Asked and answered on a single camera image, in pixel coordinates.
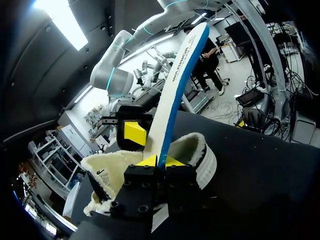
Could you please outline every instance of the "blue insole edge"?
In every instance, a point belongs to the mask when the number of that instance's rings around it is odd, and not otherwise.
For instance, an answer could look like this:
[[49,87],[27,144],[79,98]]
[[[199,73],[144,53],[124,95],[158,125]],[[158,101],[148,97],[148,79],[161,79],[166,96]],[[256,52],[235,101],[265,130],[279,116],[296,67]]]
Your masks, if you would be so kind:
[[169,147],[171,144],[172,132],[174,129],[179,105],[181,103],[181,99],[184,94],[184,90],[185,90],[187,81],[190,78],[190,75],[191,75],[197,61],[199,60],[199,56],[205,47],[206,41],[208,40],[209,31],[210,31],[209,26],[207,25],[205,27],[204,31],[202,32],[202,36],[201,36],[194,52],[192,53],[189,62],[187,63],[187,65],[182,73],[181,80],[179,82],[179,85],[178,85],[178,88],[176,91],[175,99],[172,104],[169,120],[168,120],[167,127],[166,127],[166,132],[164,135],[164,140],[163,140],[163,144],[162,144],[162,148],[161,148],[161,153],[159,156],[158,167],[160,169],[165,169],[165,167],[166,167],[166,160],[167,160],[167,156],[168,156]]

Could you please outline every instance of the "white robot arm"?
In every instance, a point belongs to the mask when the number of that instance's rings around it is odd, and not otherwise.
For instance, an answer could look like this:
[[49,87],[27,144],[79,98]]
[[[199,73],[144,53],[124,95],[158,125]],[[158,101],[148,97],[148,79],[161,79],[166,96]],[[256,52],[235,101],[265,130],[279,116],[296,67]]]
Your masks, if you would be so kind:
[[126,50],[134,52],[136,48],[152,35],[164,28],[192,18],[194,9],[217,11],[227,0],[157,0],[163,13],[154,15],[143,22],[132,35],[120,31],[104,53],[101,60],[93,68],[90,84],[99,89],[107,90],[110,97],[126,96],[133,84],[132,73],[118,69]]

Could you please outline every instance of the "nike swoosh logo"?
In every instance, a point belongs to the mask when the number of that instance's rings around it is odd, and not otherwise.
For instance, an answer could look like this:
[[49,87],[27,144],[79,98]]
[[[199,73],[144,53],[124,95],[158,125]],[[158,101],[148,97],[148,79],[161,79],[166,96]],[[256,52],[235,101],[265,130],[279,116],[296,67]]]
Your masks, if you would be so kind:
[[99,175],[104,171],[104,169],[102,171],[96,171],[96,174]]

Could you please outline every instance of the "shoe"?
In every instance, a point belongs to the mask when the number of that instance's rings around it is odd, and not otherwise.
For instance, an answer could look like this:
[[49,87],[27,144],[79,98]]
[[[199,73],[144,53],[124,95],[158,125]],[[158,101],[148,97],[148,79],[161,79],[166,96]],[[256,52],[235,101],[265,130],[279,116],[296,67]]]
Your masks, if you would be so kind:
[[206,86],[203,90],[206,93],[207,91],[211,90],[211,88],[209,86]]
[[[217,169],[216,156],[200,133],[190,133],[171,143],[168,156],[183,164],[191,164],[195,168],[196,181],[201,189],[210,182]],[[116,198],[125,181],[124,172],[128,165],[142,160],[142,152],[124,150],[85,157],[81,165],[87,171],[94,193],[83,210],[84,214],[90,216],[91,211],[108,212],[110,202]],[[167,216],[165,210],[159,214]]]
[[225,93],[225,86],[222,85],[221,90],[219,91],[219,95],[223,95]]

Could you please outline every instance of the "black shirt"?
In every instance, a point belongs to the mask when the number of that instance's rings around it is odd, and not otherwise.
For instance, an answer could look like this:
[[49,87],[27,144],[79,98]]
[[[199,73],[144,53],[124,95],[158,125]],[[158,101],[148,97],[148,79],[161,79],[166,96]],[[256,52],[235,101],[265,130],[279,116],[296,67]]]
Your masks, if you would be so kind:
[[[206,54],[211,51],[211,49],[216,48],[216,45],[211,41],[210,38],[206,41],[204,48],[202,50],[202,54]],[[203,58],[203,60],[218,60],[216,53],[213,53],[209,58]]]

